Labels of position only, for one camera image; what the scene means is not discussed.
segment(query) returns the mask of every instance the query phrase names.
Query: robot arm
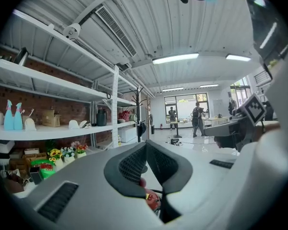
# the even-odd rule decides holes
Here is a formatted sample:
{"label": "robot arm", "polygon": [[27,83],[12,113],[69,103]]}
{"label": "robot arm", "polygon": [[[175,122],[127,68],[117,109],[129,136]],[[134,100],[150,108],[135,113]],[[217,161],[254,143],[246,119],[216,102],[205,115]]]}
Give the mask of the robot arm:
{"label": "robot arm", "polygon": [[265,113],[264,105],[254,93],[240,108],[233,110],[231,122],[205,128],[205,135],[216,137],[222,147],[236,148],[240,152],[244,145],[253,142],[256,124]]}

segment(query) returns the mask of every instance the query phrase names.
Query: ceiling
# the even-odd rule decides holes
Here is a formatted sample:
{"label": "ceiling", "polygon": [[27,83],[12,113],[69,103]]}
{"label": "ceiling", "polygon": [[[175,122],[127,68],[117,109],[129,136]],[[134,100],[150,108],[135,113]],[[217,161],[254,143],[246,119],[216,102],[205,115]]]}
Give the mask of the ceiling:
{"label": "ceiling", "polygon": [[[134,56],[96,14],[102,6],[135,49]],[[109,65],[126,64],[129,69],[122,74],[152,93],[175,87],[196,89],[209,83],[223,88],[260,66],[245,0],[189,0],[188,4],[179,0],[24,0],[17,9],[47,25],[54,24],[59,32],[80,23],[80,39],[86,48]],[[59,55],[64,48],[53,46],[52,50]],[[200,55],[192,60],[151,63],[152,58],[190,52]],[[228,53],[252,60],[226,60]],[[85,74],[98,78],[94,68]],[[107,87],[113,83],[111,78],[99,82]],[[119,88],[128,90],[126,84]]]}

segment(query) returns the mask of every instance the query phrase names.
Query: person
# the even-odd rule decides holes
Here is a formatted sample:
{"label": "person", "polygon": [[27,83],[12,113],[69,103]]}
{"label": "person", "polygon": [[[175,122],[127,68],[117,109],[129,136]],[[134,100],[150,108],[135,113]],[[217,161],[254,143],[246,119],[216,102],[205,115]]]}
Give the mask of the person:
{"label": "person", "polygon": [[193,116],[193,119],[192,119],[193,138],[197,137],[196,131],[197,131],[198,127],[200,128],[202,136],[205,136],[204,124],[203,124],[203,120],[202,120],[202,115],[205,116],[204,109],[200,107],[199,102],[196,102],[195,106],[196,107],[193,109],[193,113],[192,113],[192,116]]}
{"label": "person", "polygon": [[175,122],[175,113],[176,113],[176,111],[173,110],[173,107],[171,106],[171,110],[169,110],[169,112],[168,112],[169,121],[170,122]]}

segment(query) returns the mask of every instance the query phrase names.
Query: flower pot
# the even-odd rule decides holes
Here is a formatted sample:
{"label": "flower pot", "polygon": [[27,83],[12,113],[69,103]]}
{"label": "flower pot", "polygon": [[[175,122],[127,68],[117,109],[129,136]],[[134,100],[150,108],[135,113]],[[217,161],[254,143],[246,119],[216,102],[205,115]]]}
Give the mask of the flower pot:
{"label": "flower pot", "polygon": [[74,156],[71,156],[71,157],[64,157],[64,162],[65,163],[71,163],[71,162],[73,162],[73,161],[75,161],[75,157]]}
{"label": "flower pot", "polygon": [[64,167],[63,161],[61,158],[57,159],[54,164],[56,165],[56,171],[59,171]]}
{"label": "flower pot", "polygon": [[82,157],[84,157],[84,156],[86,156],[86,152],[84,152],[84,153],[78,153],[78,152],[76,152],[76,158],[82,158]]}

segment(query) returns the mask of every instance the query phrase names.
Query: window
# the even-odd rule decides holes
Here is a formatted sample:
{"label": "window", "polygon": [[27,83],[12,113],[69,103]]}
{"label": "window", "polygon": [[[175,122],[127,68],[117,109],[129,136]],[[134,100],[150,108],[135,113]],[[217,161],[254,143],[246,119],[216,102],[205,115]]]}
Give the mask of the window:
{"label": "window", "polygon": [[166,110],[166,121],[167,124],[170,123],[169,110],[173,107],[173,110],[176,110],[175,119],[181,122],[191,122],[192,117],[191,113],[195,108],[196,102],[200,103],[200,107],[204,111],[208,111],[208,98],[206,93],[192,94],[192,95],[180,95],[173,97],[165,97],[165,110]]}
{"label": "window", "polygon": [[251,89],[246,77],[233,83],[230,86],[231,98],[236,101],[237,107],[240,107],[251,95]]}

